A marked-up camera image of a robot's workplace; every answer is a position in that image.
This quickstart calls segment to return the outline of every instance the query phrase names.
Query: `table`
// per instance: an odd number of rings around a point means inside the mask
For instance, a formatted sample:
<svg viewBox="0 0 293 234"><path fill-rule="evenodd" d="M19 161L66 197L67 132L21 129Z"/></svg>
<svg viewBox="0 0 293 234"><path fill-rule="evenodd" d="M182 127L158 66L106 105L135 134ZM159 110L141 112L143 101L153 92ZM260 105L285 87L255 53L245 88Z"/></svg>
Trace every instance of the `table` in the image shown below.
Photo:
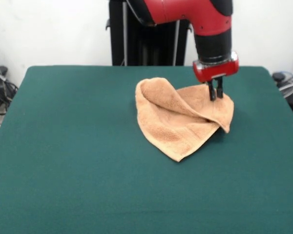
<svg viewBox="0 0 293 234"><path fill-rule="evenodd" d="M224 80L235 103L177 163L136 119L135 86L190 67L37 66L0 128L0 234L293 234L293 113L269 73Z"/></svg>

